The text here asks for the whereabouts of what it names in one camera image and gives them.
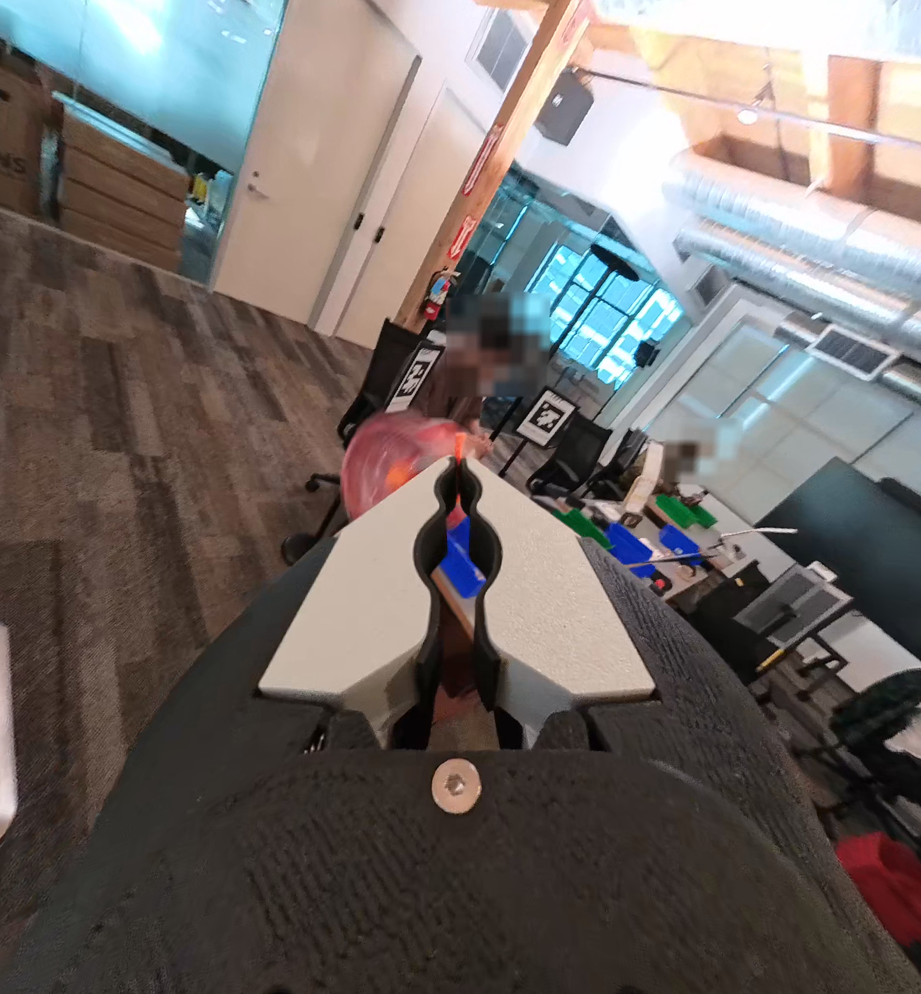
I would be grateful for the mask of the red bag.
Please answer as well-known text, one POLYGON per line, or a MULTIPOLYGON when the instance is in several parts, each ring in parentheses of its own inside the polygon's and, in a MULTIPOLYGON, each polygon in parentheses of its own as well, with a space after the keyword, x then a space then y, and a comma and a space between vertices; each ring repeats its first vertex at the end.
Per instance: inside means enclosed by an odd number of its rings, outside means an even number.
POLYGON ((884 832, 834 844, 844 871, 889 936, 905 949, 921 946, 921 862, 884 832))

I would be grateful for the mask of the wooden post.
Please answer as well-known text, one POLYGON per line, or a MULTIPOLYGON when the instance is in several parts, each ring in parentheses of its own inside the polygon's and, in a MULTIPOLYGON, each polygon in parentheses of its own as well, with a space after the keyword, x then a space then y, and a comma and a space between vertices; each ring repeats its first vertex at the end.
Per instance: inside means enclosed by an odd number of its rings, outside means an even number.
POLYGON ((429 281, 442 267, 456 269, 551 93, 554 82, 566 68, 594 19, 591 2, 549 2, 533 41, 491 124, 491 127, 496 122, 506 126, 494 161, 485 169, 472 196, 460 196, 459 190, 463 182, 456 188, 440 228, 430 242, 426 256, 394 318, 398 325, 414 333, 421 332, 425 326, 426 320, 420 315, 420 309, 429 281))

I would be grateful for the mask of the red white yo-yo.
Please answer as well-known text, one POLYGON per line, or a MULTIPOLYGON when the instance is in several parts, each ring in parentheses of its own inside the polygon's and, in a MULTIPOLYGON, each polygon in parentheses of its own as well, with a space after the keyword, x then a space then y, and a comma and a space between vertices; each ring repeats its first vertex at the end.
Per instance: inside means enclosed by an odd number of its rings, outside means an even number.
POLYGON ((369 417, 352 436, 340 469, 340 496, 356 521, 440 459, 462 434, 451 419, 412 412, 369 417))

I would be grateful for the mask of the black white marker sign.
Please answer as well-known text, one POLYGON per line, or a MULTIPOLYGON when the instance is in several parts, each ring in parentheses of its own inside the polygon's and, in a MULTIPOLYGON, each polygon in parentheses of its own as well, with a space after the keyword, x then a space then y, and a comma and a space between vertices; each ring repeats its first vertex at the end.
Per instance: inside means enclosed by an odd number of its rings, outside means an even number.
POLYGON ((518 423, 515 433, 521 441, 549 448, 578 413, 574 404, 550 388, 542 388, 518 423))
POLYGON ((442 353, 442 346, 436 343, 426 342, 417 346, 406 361, 404 372, 392 391, 385 408, 387 414, 400 414, 412 406, 442 353))

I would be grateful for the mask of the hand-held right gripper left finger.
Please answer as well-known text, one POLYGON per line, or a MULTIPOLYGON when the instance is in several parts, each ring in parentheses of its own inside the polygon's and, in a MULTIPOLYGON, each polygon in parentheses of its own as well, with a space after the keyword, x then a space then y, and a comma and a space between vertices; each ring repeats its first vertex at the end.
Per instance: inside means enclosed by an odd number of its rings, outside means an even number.
POLYGON ((446 456, 345 526, 259 679, 270 699, 363 714, 372 730, 419 703, 434 669, 445 555, 456 498, 446 456))

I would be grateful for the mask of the white door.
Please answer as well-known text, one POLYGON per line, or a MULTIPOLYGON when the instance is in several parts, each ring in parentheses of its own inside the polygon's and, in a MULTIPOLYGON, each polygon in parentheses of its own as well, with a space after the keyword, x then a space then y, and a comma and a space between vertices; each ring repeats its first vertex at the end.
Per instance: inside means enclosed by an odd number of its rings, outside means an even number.
POLYGON ((335 329, 337 338, 374 349, 398 313, 484 137, 448 86, 420 131, 389 209, 335 329))
POLYGON ((317 326, 419 63, 376 2, 287 3, 218 242, 215 292, 317 326))

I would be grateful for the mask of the black wall speaker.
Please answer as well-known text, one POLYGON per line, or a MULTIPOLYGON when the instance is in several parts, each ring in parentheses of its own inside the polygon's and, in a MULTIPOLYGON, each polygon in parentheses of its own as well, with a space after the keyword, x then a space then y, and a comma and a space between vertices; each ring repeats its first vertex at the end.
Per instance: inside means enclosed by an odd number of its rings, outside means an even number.
POLYGON ((545 140, 568 147, 594 104, 591 75, 566 68, 553 84, 534 126, 545 140))

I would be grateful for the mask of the large blue parts bin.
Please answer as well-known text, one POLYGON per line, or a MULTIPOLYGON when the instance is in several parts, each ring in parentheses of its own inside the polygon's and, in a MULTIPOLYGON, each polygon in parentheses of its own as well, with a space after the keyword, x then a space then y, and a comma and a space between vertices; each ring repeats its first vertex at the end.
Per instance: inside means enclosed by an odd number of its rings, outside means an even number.
POLYGON ((475 598, 486 581, 479 567, 470 558, 469 542, 470 520, 465 517, 447 530, 446 555, 441 564, 443 575, 464 600, 475 598))

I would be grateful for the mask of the red wall sign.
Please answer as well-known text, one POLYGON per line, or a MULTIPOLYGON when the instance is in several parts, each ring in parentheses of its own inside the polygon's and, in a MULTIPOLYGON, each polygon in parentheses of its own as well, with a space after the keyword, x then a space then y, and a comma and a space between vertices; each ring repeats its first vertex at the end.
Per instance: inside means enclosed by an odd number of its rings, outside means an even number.
POLYGON ((505 130, 505 124, 496 122, 485 135, 461 185, 459 190, 460 196, 465 198, 470 197, 478 188, 482 174, 494 161, 495 152, 504 136, 505 130))

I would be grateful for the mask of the black wall screen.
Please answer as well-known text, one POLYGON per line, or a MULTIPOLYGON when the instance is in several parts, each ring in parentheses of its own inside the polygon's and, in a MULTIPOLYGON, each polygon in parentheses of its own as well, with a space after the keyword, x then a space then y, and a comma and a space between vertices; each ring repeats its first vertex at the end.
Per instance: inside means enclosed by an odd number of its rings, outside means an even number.
POLYGON ((921 495, 838 457, 756 521, 796 563, 824 565, 854 608, 921 663, 921 495))

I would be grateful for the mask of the grey work table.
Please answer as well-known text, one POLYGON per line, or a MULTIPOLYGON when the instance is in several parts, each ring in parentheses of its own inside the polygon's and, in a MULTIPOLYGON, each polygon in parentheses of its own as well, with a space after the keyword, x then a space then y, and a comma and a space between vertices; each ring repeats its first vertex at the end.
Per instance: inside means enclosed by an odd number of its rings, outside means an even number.
POLYGON ((669 553, 659 543, 659 530, 674 523, 658 509, 655 504, 656 496, 646 501, 639 516, 626 515, 624 502, 572 495, 533 496, 532 500, 553 515, 566 513, 573 508, 579 509, 604 532, 609 524, 618 523, 644 540, 654 550, 653 565, 656 573, 653 578, 639 579, 645 581, 649 589, 660 595, 666 603, 685 615, 694 611, 697 603, 722 582, 733 578, 737 580, 739 590, 750 590, 753 595, 767 589, 769 580, 763 574, 748 574, 750 568, 759 566, 754 553, 773 552, 776 548, 769 544, 769 540, 777 534, 789 534, 790 529, 752 527, 733 514, 718 519, 712 529, 698 526, 680 529, 699 543, 705 561, 697 567, 679 565, 668 558, 669 553))

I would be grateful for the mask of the small blue parts bin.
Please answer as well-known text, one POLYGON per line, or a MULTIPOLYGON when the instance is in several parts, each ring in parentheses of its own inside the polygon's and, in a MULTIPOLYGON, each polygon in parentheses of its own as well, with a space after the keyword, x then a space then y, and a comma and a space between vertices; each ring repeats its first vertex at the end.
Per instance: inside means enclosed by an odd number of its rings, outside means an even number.
POLYGON ((654 550, 618 523, 609 524, 604 532, 609 553, 637 578, 650 579, 656 573, 654 550))
POLYGON ((704 564, 702 547, 684 531, 674 525, 666 525, 659 530, 660 545, 679 565, 699 566, 704 564))

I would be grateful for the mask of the grey desktop device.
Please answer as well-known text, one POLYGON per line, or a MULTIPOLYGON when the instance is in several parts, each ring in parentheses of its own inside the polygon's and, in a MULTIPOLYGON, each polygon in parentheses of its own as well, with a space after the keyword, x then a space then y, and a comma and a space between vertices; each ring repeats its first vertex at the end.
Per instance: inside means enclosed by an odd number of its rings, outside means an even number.
POLYGON ((792 565, 744 607, 735 622, 773 648, 788 651, 852 606, 851 596, 814 568, 792 565))

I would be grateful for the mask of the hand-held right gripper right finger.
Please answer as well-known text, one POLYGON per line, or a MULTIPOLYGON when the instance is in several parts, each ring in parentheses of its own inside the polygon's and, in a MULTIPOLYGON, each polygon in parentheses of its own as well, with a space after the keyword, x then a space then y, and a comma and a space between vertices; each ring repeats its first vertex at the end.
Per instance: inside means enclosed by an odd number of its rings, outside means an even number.
POLYGON ((599 703, 647 701, 653 677, 582 540, 479 462, 462 462, 475 600, 475 684, 518 724, 599 703))

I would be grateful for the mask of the black office chair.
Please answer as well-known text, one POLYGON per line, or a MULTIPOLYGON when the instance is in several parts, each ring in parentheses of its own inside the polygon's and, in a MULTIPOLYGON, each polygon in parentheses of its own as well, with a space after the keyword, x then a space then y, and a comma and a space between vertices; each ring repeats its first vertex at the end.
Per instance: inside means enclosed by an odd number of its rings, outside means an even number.
POLYGON ((610 429, 574 413, 552 456, 527 479, 530 495, 558 497, 578 491, 591 478, 611 435, 610 429))

